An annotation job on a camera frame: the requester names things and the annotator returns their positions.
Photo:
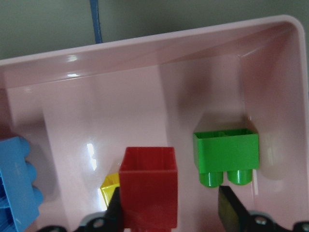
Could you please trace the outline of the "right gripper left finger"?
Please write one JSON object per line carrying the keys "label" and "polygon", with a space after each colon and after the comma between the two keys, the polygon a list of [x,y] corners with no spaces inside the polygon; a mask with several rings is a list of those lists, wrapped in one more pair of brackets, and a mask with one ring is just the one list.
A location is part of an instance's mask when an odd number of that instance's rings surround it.
{"label": "right gripper left finger", "polygon": [[74,232],[123,232],[123,214],[120,203],[120,188],[114,190],[107,210],[85,217],[86,221]]}

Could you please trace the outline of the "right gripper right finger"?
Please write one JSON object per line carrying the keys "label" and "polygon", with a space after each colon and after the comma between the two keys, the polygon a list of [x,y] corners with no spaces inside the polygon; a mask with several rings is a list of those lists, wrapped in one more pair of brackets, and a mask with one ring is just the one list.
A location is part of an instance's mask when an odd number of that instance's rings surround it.
{"label": "right gripper right finger", "polygon": [[289,231],[265,213],[248,211],[229,186],[219,186],[218,215],[226,232]]}

